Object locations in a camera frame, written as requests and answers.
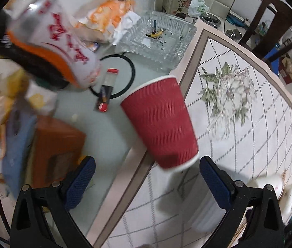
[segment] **white paper cup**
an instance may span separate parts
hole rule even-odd
[[[274,187],[275,194],[279,199],[284,189],[284,181],[278,174],[256,178],[254,180],[249,181],[247,186],[255,188],[264,188],[264,186],[266,186],[267,184],[270,184]]]

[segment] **diamond grid pattern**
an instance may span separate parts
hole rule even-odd
[[[245,124],[242,126],[240,121],[231,124],[229,137],[217,141],[207,133],[212,107],[206,106],[198,93],[207,85],[200,76],[201,67],[215,73],[225,62],[237,65],[241,72],[248,69],[257,101],[252,102]],[[208,39],[185,103],[202,156],[211,155],[218,166],[247,180],[286,171],[285,184],[292,184],[292,110],[276,88],[240,56]],[[195,232],[183,223],[180,214],[182,201],[197,176],[198,165],[178,174],[153,167],[102,248],[134,248],[144,244],[153,248],[201,247],[210,232]]]

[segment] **wooden chair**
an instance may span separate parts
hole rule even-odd
[[[256,47],[254,47],[254,49],[251,49],[249,46],[246,45],[246,43],[256,30],[261,20],[261,17],[265,12],[265,9],[270,4],[274,5],[277,12],[271,10],[275,15],[266,35],[261,39],[259,44]],[[291,26],[292,26],[292,9],[286,3],[280,0],[263,0],[259,9],[256,12],[253,21],[250,24],[250,27],[239,41],[239,44],[249,49],[258,58],[263,59],[264,56],[275,47],[276,43],[278,43],[280,38]],[[270,56],[267,60],[269,62],[273,62],[291,49],[292,43],[280,49],[276,54]]]

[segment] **flower print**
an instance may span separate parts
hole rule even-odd
[[[242,106],[242,99],[245,96],[244,90],[245,87],[241,80],[234,74],[223,76],[217,87],[216,105],[219,111],[228,117],[233,116],[235,110]]]
[[[207,128],[207,133],[210,137],[217,140],[227,138],[230,134],[230,120],[222,112],[214,117],[212,122]]]
[[[256,97],[256,89],[255,89],[254,83],[250,79],[247,68],[245,69],[243,73],[241,73],[240,77],[241,77],[242,84],[244,85],[244,88],[245,88],[247,103],[248,105],[251,106],[252,100],[257,101],[257,97]]]

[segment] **red paper cup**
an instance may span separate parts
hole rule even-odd
[[[182,171],[198,159],[198,143],[174,76],[151,80],[131,91],[121,106],[154,160]]]

